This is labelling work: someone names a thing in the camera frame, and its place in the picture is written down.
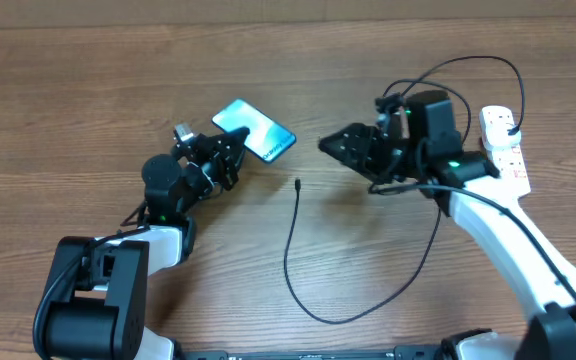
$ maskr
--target wall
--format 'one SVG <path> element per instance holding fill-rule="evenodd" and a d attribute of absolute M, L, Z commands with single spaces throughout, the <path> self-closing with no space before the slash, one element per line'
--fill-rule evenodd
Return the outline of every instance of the wall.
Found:
<path fill-rule="evenodd" d="M 0 0 L 0 28 L 576 16 L 576 0 Z"/>

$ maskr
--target black cable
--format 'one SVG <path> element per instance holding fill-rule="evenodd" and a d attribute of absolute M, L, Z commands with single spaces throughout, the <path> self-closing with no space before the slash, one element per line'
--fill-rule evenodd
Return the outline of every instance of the black cable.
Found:
<path fill-rule="evenodd" d="M 428 143 L 428 138 L 424 137 L 419 140 L 417 148 L 415 149 L 415 166 L 417 166 L 417 171 L 419 171 L 419 178 L 423 179 L 426 177 L 426 171 L 424 170 L 424 165 L 421 161 L 424 145 Z"/>
<path fill-rule="evenodd" d="M 512 68 L 512 70 L 515 72 L 515 75 L 517 75 L 517 81 L 519 82 L 519 91 L 521 92 L 521 115 L 519 116 L 519 122 L 517 123 L 517 126 L 515 126 L 514 128 L 508 130 L 508 135 L 515 135 L 520 127 L 521 124 L 524 121 L 524 112 L 526 109 L 526 95 L 524 93 L 524 82 L 521 79 L 521 74 L 519 73 L 519 69 L 517 69 L 517 67 L 511 63 L 509 60 L 504 59 L 500 56 L 492 56 L 492 55 L 472 55 L 472 56 L 462 56 L 462 57 L 458 57 L 458 58 L 454 58 L 454 59 L 450 59 L 450 60 L 446 60 L 444 62 L 442 62 L 441 64 L 438 64 L 434 67 L 432 67 L 430 70 L 426 71 L 425 73 L 423 73 L 419 78 L 417 78 L 417 81 L 411 83 L 410 85 L 408 85 L 408 87 L 406 88 L 406 90 L 404 90 L 404 92 L 401 93 L 401 96 L 405 96 L 408 91 L 410 91 L 410 89 L 412 89 L 415 84 L 417 83 L 422 83 L 421 80 L 425 79 L 426 77 L 428 77 L 430 74 L 432 74 L 435 70 L 439 69 L 440 67 L 456 62 L 456 61 L 462 61 L 462 60 L 469 60 L 469 59 L 492 59 L 492 60 L 499 60 L 501 62 L 506 63 L 508 66 L 510 66 Z M 390 91 L 390 88 L 392 88 L 394 86 L 394 84 L 391 84 L 390 86 L 388 86 L 388 88 L 386 88 L 386 92 L 384 94 L 387 94 L 388 91 Z"/>
<path fill-rule="evenodd" d="M 386 298 L 385 300 L 383 300 L 379 304 L 371 307 L 370 309 L 368 309 L 368 310 L 366 310 L 360 314 L 357 314 L 355 316 L 344 319 L 344 320 L 327 320 L 327 319 L 323 319 L 323 318 L 313 314 L 310 310 L 308 310 L 308 308 L 306 308 L 306 306 L 304 306 L 304 304 L 301 302 L 301 300 L 299 300 L 299 298 L 297 297 L 297 294 L 295 294 L 295 291 L 292 288 L 292 284 L 290 283 L 290 276 L 288 276 L 288 251 L 290 250 L 290 243 L 292 241 L 292 234 L 293 234 L 293 231 L 295 230 L 295 223 L 297 221 L 297 211 L 299 209 L 299 192 L 300 192 L 300 190 L 301 190 L 301 180 L 296 179 L 295 180 L 295 191 L 297 193 L 297 197 L 295 199 L 295 212 L 294 212 L 293 217 L 292 217 L 292 224 L 290 225 L 290 233 L 288 234 L 288 241 L 286 242 L 286 249 L 284 251 L 284 277 L 286 278 L 286 285 L 288 285 L 288 290 L 290 291 L 290 295 L 292 295 L 292 298 L 295 300 L 297 305 L 299 305 L 301 310 L 303 310 L 308 316 L 310 316 L 314 320 L 317 320 L 319 322 L 322 322 L 322 323 L 328 324 L 328 325 L 347 324 L 349 322 L 360 319 L 360 318 L 372 313 L 373 311 L 381 308 L 382 306 L 388 304 L 389 302 L 394 300 L 397 296 L 399 296 L 401 293 L 403 293 L 413 283 L 413 281 L 415 281 L 415 279 L 417 278 L 417 276 L 421 272 L 421 269 L 423 268 L 424 263 L 426 262 L 426 258 L 428 257 L 428 253 L 430 252 L 430 248 L 432 246 L 433 240 L 435 238 L 435 235 L 437 234 L 437 229 L 439 229 L 439 220 L 441 219 L 441 210 L 439 210 L 437 212 L 437 221 L 435 222 L 435 228 L 432 231 L 432 235 L 430 236 L 430 241 L 428 242 L 428 246 L 426 247 L 426 251 L 424 252 L 424 256 L 421 258 L 421 262 L 419 263 L 417 270 L 410 277 L 410 279 L 401 288 L 399 288 L 399 290 L 397 290 L 395 293 L 390 295 L 388 298 Z"/>
<path fill-rule="evenodd" d="M 464 106 L 466 107 L 466 111 L 468 113 L 468 122 L 466 125 L 466 131 L 464 132 L 464 136 L 462 139 L 462 144 L 466 141 L 466 139 L 468 138 L 468 134 L 470 132 L 470 125 L 472 122 L 472 112 L 470 110 L 470 104 L 468 104 L 468 101 L 466 101 L 466 99 L 460 94 L 458 93 L 456 90 L 451 89 L 448 86 L 445 86 L 443 84 L 437 83 L 437 82 L 433 82 L 433 81 L 427 81 L 427 80 L 423 80 L 423 79 L 400 79 L 397 80 L 393 83 L 391 83 L 388 88 L 386 89 L 386 91 L 384 91 L 383 96 L 386 96 L 388 94 L 388 91 L 395 85 L 400 84 L 400 83 L 411 83 L 411 84 L 424 84 L 424 85 L 430 85 L 430 86 L 435 86 L 441 89 L 444 89 L 452 94 L 454 94 L 455 96 L 457 96 L 463 103 Z M 423 138 L 419 144 L 417 145 L 417 148 L 415 150 L 415 162 L 418 168 L 419 173 L 424 176 L 424 169 L 423 169 L 423 165 L 422 165 L 422 150 L 423 150 L 423 145 L 428 141 L 427 138 Z M 397 159 L 395 159 L 390 166 L 388 167 L 389 171 L 388 173 L 390 173 L 390 171 L 392 171 L 398 164 L 399 161 L 404 157 L 404 154 L 402 154 L 400 157 L 398 157 Z M 377 184 L 373 183 L 370 185 L 368 192 L 369 193 L 373 193 L 374 188 L 377 186 Z M 417 279 L 417 276 L 419 275 L 419 273 L 421 272 L 421 269 L 423 268 L 424 264 L 426 263 L 426 258 L 428 257 L 428 253 L 430 252 L 430 248 L 432 247 L 433 242 L 435 241 L 435 237 L 437 235 L 437 230 L 439 229 L 439 223 L 441 222 L 441 210 L 438 209 L 437 210 L 437 220 L 435 221 L 435 226 L 434 229 L 432 231 L 432 234 L 430 235 L 430 239 L 428 240 L 428 246 L 426 247 L 426 251 L 424 252 L 424 255 L 421 258 L 421 261 L 419 262 L 419 265 L 417 266 L 417 270 L 413 273 L 413 275 L 408 279 L 408 281 L 406 283 L 404 283 L 404 285 L 399 288 L 397 291 L 395 291 L 392 295 L 390 295 L 389 297 L 387 297 L 385 300 L 383 300 L 382 302 L 378 303 L 377 305 L 371 307 L 370 309 L 352 316 L 350 318 L 344 319 L 344 320 L 327 320 L 327 319 L 323 319 L 318 317 L 317 315 L 313 314 L 310 310 L 308 310 L 303 303 L 299 300 L 299 298 L 297 297 L 297 295 L 295 294 L 293 288 L 292 288 L 292 284 L 290 283 L 290 277 L 288 276 L 288 250 L 290 248 L 290 243 L 292 241 L 292 234 L 293 234 L 293 230 L 295 227 L 295 222 L 297 219 L 297 209 L 299 207 L 299 191 L 301 190 L 301 181 L 299 179 L 297 179 L 295 181 L 295 190 L 297 191 L 297 199 L 295 202 L 295 213 L 293 215 L 293 220 L 292 220 L 292 225 L 290 227 L 290 233 L 288 235 L 288 241 L 286 243 L 286 249 L 284 251 L 284 277 L 286 278 L 286 285 L 288 286 L 288 290 L 290 291 L 290 294 L 292 295 L 292 298 L 295 300 L 295 302 L 297 303 L 297 305 L 299 305 L 299 307 L 311 318 L 313 318 L 316 321 L 322 322 L 324 324 L 329 324 L 329 325 L 341 325 L 341 324 L 347 324 L 349 322 L 355 321 L 357 319 L 360 319 L 372 312 L 374 312 L 375 310 L 378 310 L 379 308 L 383 307 L 384 305 L 388 304 L 389 302 L 393 301 L 394 299 L 396 299 L 399 295 L 401 295 L 401 293 L 403 293 L 414 281 L 415 279 Z"/>
<path fill-rule="evenodd" d="M 139 204 L 139 206 L 137 206 L 135 208 L 135 210 L 133 210 L 130 215 L 128 215 L 128 217 L 126 217 L 124 219 L 124 221 L 121 222 L 121 224 L 119 224 L 119 226 L 121 227 L 126 227 L 126 226 L 134 226 L 134 225 L 141 225 L 141 220 L 143 220 L 143 212 L 146 211 L 146 206 L 148 204 L 146 203 L 146 200 L 142 201 L 141 204 Z M 137 221 L 130 221 L 132 220 L 132 218 L 135 217 L 135 215 L 139 214 L 139 216 L 137 217 Z"/>
<path fill-rule="evenodd" d="M 134 214 L 131 214 L 131 216 L 129 216 L 126 220 L 130 220 L 130 218 L 134 217 L 134 216 L 135 216 Z M 68 264 L 63 268 L 63 270 L 55 278 L 55 281 L 53 281 L 52 284 L 50 284 L 50 287 L 48 287 L 48 290 L 46 290 L 46 293 L 41 298 L 41 302 L 39 303 L 39 306 L 37 307 L 37 312 L 35 313 L 35 321 L 33 322 L 33 327 L 32 327 L 32 343 L 33 343 L 33 346 L 35 347 L 35 350 L 37 351 L 37 354 L 39 354 L 39 357 L 42 360 L 50 360 L 51 359 L 51 357 L 46 352 L 46 348 L 44 345 L 44 336 L 43 336 L 44 335 L 44 326 L 41 326 L 41 325 L 44 322 L 44 317 L 47 315 L 46 312 L 48 310 L 48 308 L 47 308 L 48 303 L 50 301 L 52 293 L 57 288 L 57 284 L 59 284 L 64 279 L 66 274 L 70 270 L 72 270 L 72 268 L 75 267 L 77 265 L 77 263 L 80 263 L 83 260 L 83 258 L 87 254 L 90 254 L 95 248 L 107 243 L 110 240 L 121 239 L 121 238 L 124 238 L 126 236 L 140 234 L 140 233 L 146 232 L 148 230 L 149 230 L 149 228 L 146 227 L 143 229 L 137 229 L 137 230 L 127 231 L 127 232 L 123 232 L 123 233 L 119 232 L 116 235 L 110 235 L 110 236 L 106 236 L 104 238 L 101 238 L 97 241 L 91 241 L 86 245 L 84 250 L 82 250 L 79 255 L 73 257 L 70 260 L 70 262 L 68 262 Z"/>
<path fill-rule="evenodd" d="M 508 218 L 510 218 L 510 220 L 512 220 L 521 229 L 521 231 L 523 231 L 523 233 L 526 235 L 526 237 L 528 238 L 528 240 L 530 241 L 532 246 L 535 248 L 535 250 L 537 250 L 537 253 L 539 253 L 541 258 L 544 260 L 544 262 L 546 263 L 546 265 L 548 266 L 550 271 L 555 275 L 557 280 L 559 280 L 561 285 L 566 289 L 566 291 L 570 294 L 570 296 L 573 298 L 573 300 L 576 303 L 576 291 L 575 291 L 575 289 L 573 289 L 572 285 L 570 285 L 566 276 L 564 276 L 564 274 L 562 274 L 561 271 L 559 271 L 559 268 L 557 268 L 557 265 L 555 265 L 555 263 L 552 261 L 550 256 L 548 256 L 548 254 L 546 253 L 546 250 L 544 250 L 544 248 L 541 246 L 539 241 L 530 232 L 528 227 L 526 227 L 526 225 L 518 217 L 516 217 L 509 209 L 499 205 L 495 201 L 493 201 L 487 197 L 481 196 L 477 193 L 465 190 L 465 189 L 460 189 L 460 188 L 456 188 L 456 187 L 452 187 L 452 186 L 445 186 L 445 185 L 434 185 L 434 184 L 399 185 L 399 186 L 391 186 L 391 187 L 377 189 L 377 190 L 374 190 L 374 188 L 373 188 L 372 193 L 373 194 L 379 194 L 379 195 L 388 195 L 389 192 L 392 192 L 392 194 L 394 195 L 394 194 L 401 194 L 404 192 L 408 192 L 411 190 L 423 190 L 423 189 L 452 191 L 452 192 L 464 194 L 464 195 L 470 196 L 476 200 L 479 200 L 479 201 L 485 203 L 486 205 L 492 206 L 493 208 L 498 210 L 503 215 L 506 215 Z"/>
<path fill-rule="evenodd" d="M 455 95 L 456 97 L 458 97 L 463 103 L 464 106 L 466 106 L 466 111 L 468 112 L 468 122 L 466 123 L 466 131 L 464 132 L 464 137 L 461 140 L 461 143 L 463 144 L 464 142 L 466 142 L 466 138 L 468 137 L 468 134 L 470 133 L 470 124 L 472 122 L 472 113 L 470 111 L 470 104 L 468 104 L 468 101 L 466 101 L 466 98 L 464 98 L 460 93 L 458 93 L 456 90 L 449 88 L 446 85 L 434 82 L 434 81 L 428 81 L 428 80 L 419 80 L 419 79 L 399 79 L 397 81 L 394 81 L 393 83 L 391 83 L 390 85 L 388 85 L 388 87 L 386 88 L 386 91 L 384 91 L 384 95 L 386 96 L 388 94 L 388 91 L 390 91 L 390 89 L 397 85 L 397 84 L 401 84 L 401 83 L 411 83 L 411 84 L 424 84 L 424 85 L 430 85 L 430 86 L 434 86 L 434 87 L 438 87 L 440 89 L 444 89 L 450 93 L 452 93 L 453 95 Z"/>

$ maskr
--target smartphone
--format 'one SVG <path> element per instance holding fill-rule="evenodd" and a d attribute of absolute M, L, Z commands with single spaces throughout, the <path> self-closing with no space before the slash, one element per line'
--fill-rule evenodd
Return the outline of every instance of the smartphone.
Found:
<path fill-rule="evenodd" d="M 263 162 L 271 163 L 297 142 L 295 134 L 277 124 L 254 106 L 237 99 L 212 118 L 221 130 L 250 129 L 244 145 Z"/>

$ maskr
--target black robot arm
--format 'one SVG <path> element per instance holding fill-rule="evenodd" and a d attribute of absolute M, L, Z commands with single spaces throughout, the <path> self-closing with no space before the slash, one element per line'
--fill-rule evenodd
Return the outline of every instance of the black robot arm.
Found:
<path fill-rule="evenodd" d="M 188 258 L 196 226 L 186 212 L 215 186 L 231 190 L 237 183 L 248 134 L 241 128 L 194 136 L 178 126 L 171 153 L 143 167 L 136 230 L 59 242 L 33 325 L 42 359 L 183 359 L 178 342 L 144 327 L 147 278 Z M 105 291 L 105 299 L 75 293 L 92 290 Z"/>

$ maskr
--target blue phone screen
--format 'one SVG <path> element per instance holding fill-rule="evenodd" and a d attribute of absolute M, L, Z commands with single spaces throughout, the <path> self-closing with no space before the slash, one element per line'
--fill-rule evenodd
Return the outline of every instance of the blue phone screen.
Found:
<path fill-rule="evenodd" d="M 297 140 L 295 134 L 241 99 L 233 101 L 212 121 L 225 132 L 241 127 L 250 129 L 245 145 L 267 163 L 276 160 Z"/>

